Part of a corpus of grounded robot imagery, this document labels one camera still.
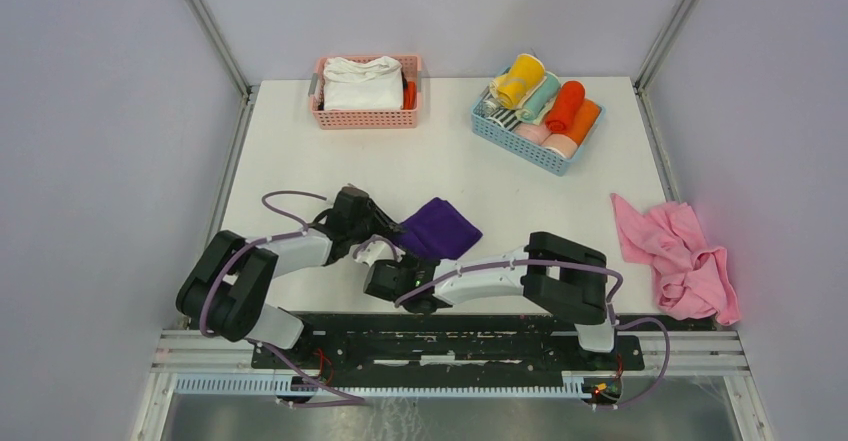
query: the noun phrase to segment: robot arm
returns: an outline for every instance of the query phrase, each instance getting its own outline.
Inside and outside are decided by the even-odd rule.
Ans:
[[[530,235],[526,246],[471,262],[434,263],[408,256],[400,261],[377,261],[368,274],[365,293],[396,302],[421,285],[457,273],[401,305],[413,313],[429,314],[472,299],[523,296],[557,318],[573,323],[583,349],[612,351],[615,336],[607,313],[606,275],[573,269],[560,269],[557,274],[555,269],[543,266],[551,261],[606,266],[603,253],[537,232]]]
[[[327,266],[347,256],[351,248],[373,235],[390,238],[402,232],[367,193],[343,188],[333,207],[316,218],[302,236],[271,240],[248,250],[229,273],[236,279],[221,283],[209,308],[207,326],[230,341],[261,340],[290,349],[303,331],[296,316],[265,304],[271,281],[307,267]],[[230,231],[215,235],[177,296],[177,309],[198,319],[213,281],[233,254],[248,241]],[[438,309],[490,296],[524,296],[554,316],[577,326],[581,346],[610,352],[614,333],[605,301],[606,276],[561,269],[551,276],[544,261],[567,261],[604,267],[606,257],[595,250],[550,233],[533,233],[530,242],[502,256],[469,263],[428,261],[410,254],[400,260],[376,261],[368,274],[365,293],[395,302],[416,287],[446,273],[486,263],[509,261],[508,267],[463,273],[446,279],[401,305],[413,313]]]
[[[221,283],[209,308],[207,325],[230,341],[246,337],[291,348],[303,331],[292,314],[265,304],[271,280],[298,269],[327,266],[347,256],[350,249],[372,235],[390,237],[401,232],[368,193],[346,186],[333,207],[321,213],[302,236],[270,241],[248,250]],[[199,319],[216,277],[227,261],[248,242],[230,231],[216,234],[177,295],[177,310]]]

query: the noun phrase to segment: plastic basket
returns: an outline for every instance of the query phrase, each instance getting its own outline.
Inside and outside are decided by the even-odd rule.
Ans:
[[[603,121],[604,115],[606,114],[606,109],[598,104],[598,107],[601,108],[601,112],[598,114],[598,119],[595,120],[595,124],[592,125],[592,129],[589,130],[589,134],[586,135],[586,139],[584,139],[583,143],[578,146],[574,156],[572,156],[571,159],[567,159],[550,149],[543,148],[513,133],[511,129],[515,129],[521,123],[521,121],[515,118],[514,113],[511,115],[511,118],[505,120],[504,125],[507,127],[504,127],[504,125],[490,119],[486,119],[486,115],[483,111],[483,101],[491,98],[492,95],[489,94],[489,88],[486,87],[486,89],[484,89],[480,94],[477,102],[474,103],[474,108],[471,110],[471,118],[473,120],[472,129],[474,134],[488,139],[507,151],[510,151],[527,161],[530,161],[536,166],[556,174],[557,176],[564,175],[566,171],[568,171],[568,168],[580,159],[583,149],[590,142],[593,133],[601,121]]]
[[[342,56],[357,63],[373,61],[382,54],[373,56]],[[415,83],[417,93],[412,109],[391,110],[344,110],[324,111],[318,106],[324,97],[324,63],[327,58],[318,60],[312,83],[309,85],[309,108],[321,129],[357,129],[357,128],[414,128],[418,125],[418,108],[421,106],[421,57],[416,55],[387,55],[400,61],[403,75],[407,81]]]

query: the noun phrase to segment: blue basket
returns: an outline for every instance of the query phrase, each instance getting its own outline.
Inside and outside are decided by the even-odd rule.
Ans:
[[[474,121],[474,134],[488,139],[507,151],[511,151],[536,166],[539,166],[545,171],[554,173],[557,176],[564,175],[565,172],[568,171],[568,168],[580,159],[580,154],[583,152],[583,149],[586,147],[586,144],[589,142],[589,139],[592,137],[592,134],[595,132],[595,129],[598,127],[598,124],[601,123],[601,120],[603,120],[604,114],[606,113],[606,109],[598,104],[598,107],[601,108],[601,113],[598,114],[598,119],[595,120],[595,124],[592,125],[592,129],[589,130],[589,134],[586,135],[586,139],[584,139],[583,143],[578,146],[577,152],[574,153],[574,156],[572,156],[571,159],[567,159],[550,149],[533,144],[532,142],[513,133],[511,129],[515,129],[519,124],[521,124],[521,121],[515,117],[514,111],[506,118],[502,118],[503,125],[492,121],[491,119],[486,119],[486,115],[483,110],[483,101],[487,99],[492,99],[492,95],[489,94],[488,87],[486,87],[486,89],[484,89],[480,94],[477,102],[474,103],[474,109],[471,110],[471,118]]]

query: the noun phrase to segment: pink basket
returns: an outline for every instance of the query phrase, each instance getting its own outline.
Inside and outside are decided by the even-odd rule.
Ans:
[[[342,56],[357,63],[367,63],[383,55]],[[321,129],[356,128],[414,128],[418,125],[418,108],[421,106],[421,57],[416,55],[388,55],[400,61],[403,75],[409,82],[415,83],[415,105],[412,109],[391,109],[371,111],[365,109],[345,111],[323,111],[318,106],[324,100],[324,63],[327,58],[318,60],[312,83],[309,85],[309,108],[318,120]]]

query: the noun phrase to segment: white wall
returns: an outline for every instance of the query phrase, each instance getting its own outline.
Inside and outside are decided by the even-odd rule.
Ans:
[[[239,97],[184,0],[0,0],[0,438],[126,439]]]
[[[431,76],[492,75],[522,50],[558,73],[635,76],[676,0],[205,0],[252,83],[321,56],[422,55]]]
[[[702,0],[652,88],[779,439],[844,439],[848,0]]]

